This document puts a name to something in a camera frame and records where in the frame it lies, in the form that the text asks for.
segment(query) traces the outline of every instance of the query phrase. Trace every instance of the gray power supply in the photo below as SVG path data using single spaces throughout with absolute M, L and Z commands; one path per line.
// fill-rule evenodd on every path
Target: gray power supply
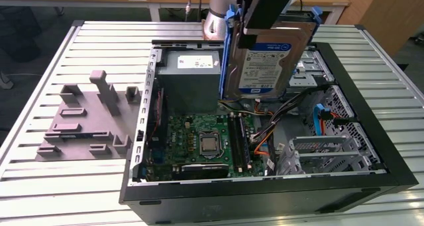
M 216 112 L 220 61 L 217 51 L 169 51 L 157 78 L 167 90 L 171 114 Z

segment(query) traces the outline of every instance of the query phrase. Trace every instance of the motherboard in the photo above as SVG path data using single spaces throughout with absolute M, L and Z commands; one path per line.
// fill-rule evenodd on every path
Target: motherboard
M 239 126 L 243 126 L 239 130 L 244 132 L 243 139 L 236 140 L 236 130 L 231 127 L 232 124 L 228 125 L 235 119 L 240 121 Z M 249 152 L 235 152 L 232 149 L 239 144 L 237 141 L 247 142 L 249 135 L 255 133 L 251 115 L 172 115 L 168 118 L 167 132 L 167 146 L 155 148 L 151 153 L 153 181 L 176 180 L 179 171 L 195 172 L 207 166 L 225 167 L 228 178 L 263 176 L 261 159 L 251 159 Z M 240 159 L 244 160 L 245 168 L 239 166 Z

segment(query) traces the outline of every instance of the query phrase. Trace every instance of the green motherboard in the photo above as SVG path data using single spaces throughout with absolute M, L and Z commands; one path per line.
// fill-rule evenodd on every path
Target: green motherboard
M 263 176 L 260 158 L 252 159 L 251 169 L 243 172 L 233 169 L 227 118 L 227 115 L 169 116 L 167 148 L 152 153 L 156 159 L 151 168 L 155 172 L 153 181 L 173 180 L 172 167 L 187 164 L 227 164 L 227 177 Z M 249 136 L 255 132 L 251 115 L 243 117 L 243 123 Z

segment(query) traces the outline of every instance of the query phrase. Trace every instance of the aluminum table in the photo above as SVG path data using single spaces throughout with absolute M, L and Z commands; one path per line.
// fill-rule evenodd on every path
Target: aluminum table
M 1 226 L 143 225 L 117 203 L 124 160 L 36 162 L 56 114 L 63 84 L 83 91 L 92 70 L 105 70 L 116 90 L 143 89 L 152 39 L 201 40 L 199 23 L 75 22 L 0 148 Z M 424 224 L 424 96 L 369 36 L 355 26 L 323 25 L 313 41 L 329 42 L 420 182 L 336 215 L 289 216 L 200 225 Z

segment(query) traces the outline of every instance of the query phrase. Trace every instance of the hard drive label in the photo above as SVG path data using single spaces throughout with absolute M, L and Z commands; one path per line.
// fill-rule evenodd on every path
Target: hard drive label
M 267 93 L 279 81 L 280 61 L 288 56 L 288 43 L 256 43 L 247 50 L 239 89 L 244 93 Z

